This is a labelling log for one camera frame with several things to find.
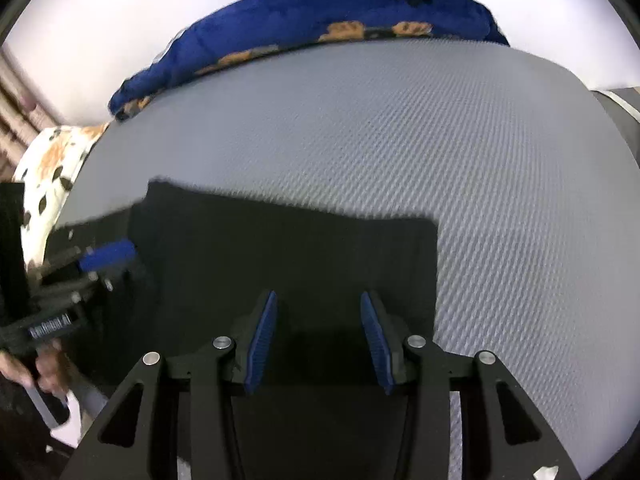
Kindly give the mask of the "left forearm dark sleeve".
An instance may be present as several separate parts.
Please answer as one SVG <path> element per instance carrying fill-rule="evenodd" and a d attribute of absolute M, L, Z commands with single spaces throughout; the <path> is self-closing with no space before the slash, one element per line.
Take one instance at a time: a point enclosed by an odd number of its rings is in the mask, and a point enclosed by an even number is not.
<path fill-rule="evenodd" d="M 26 391 L 1 377 L 1 478 L 58 479 L 68 461 L 64 446 L 55 448 Z"/>

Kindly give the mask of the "left hand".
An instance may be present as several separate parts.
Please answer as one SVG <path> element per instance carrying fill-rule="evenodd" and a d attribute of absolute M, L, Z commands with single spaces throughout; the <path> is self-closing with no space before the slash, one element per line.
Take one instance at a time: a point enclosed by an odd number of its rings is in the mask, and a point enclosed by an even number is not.
<path fill-rule="evenodd" d="M 67 400 L 75 367 L 66 356 L 62 341 L 52 339 L 41 346 L 37 353 L 36 374 L 32 374 L 16 356 L 2 350 L 1 375 L 22 387 L 38 386 L 44 393 L 53 394 L 60 400 Z"/>

